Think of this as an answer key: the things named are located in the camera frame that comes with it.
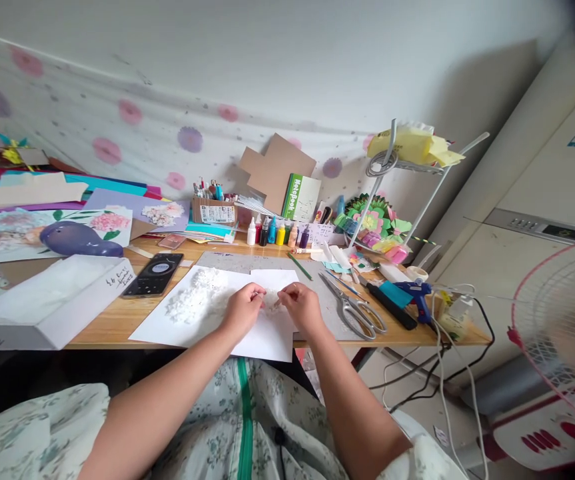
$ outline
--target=hand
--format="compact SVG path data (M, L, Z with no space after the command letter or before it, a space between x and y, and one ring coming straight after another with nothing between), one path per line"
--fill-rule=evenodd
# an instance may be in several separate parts
M312 341L329 330L322 320L318 295L299 282L290 283L279 291L279 299L305 340Z
M219 330L227 332L238 345L256 323L266 294L265 289L256 283L248 283L238 290L229 297Z

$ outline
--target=white wall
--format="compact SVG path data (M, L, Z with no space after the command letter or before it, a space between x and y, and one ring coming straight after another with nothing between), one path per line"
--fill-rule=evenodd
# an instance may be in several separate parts
M570 21L562 0L0 0L0 38L70 63L314 131L418 119L461 146L500 129ZM453 169L420 233L483 152ZM435 181L396 174L402 218Z

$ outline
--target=electric fan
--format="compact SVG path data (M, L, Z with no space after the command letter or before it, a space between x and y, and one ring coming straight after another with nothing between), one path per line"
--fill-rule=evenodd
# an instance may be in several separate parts
M537 471L575 463L575 244L518 286L509 336L553 393L496 418L491 443Z

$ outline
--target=pen holder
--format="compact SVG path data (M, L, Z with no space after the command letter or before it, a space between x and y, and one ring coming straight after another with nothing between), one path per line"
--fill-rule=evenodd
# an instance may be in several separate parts
M196 223L217 223L233 227L239 217L239 208L234 202L192 198L192 220Z

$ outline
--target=person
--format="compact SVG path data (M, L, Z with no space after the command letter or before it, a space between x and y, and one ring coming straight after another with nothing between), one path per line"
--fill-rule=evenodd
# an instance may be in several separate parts
M0 414L0 479L371 480L453 470L426 432L410 440L382 408L302 283L279 299L312 350L326 407L265 362L230 357L266 294L243 287L218 328L111 400L104 385L78 385Z

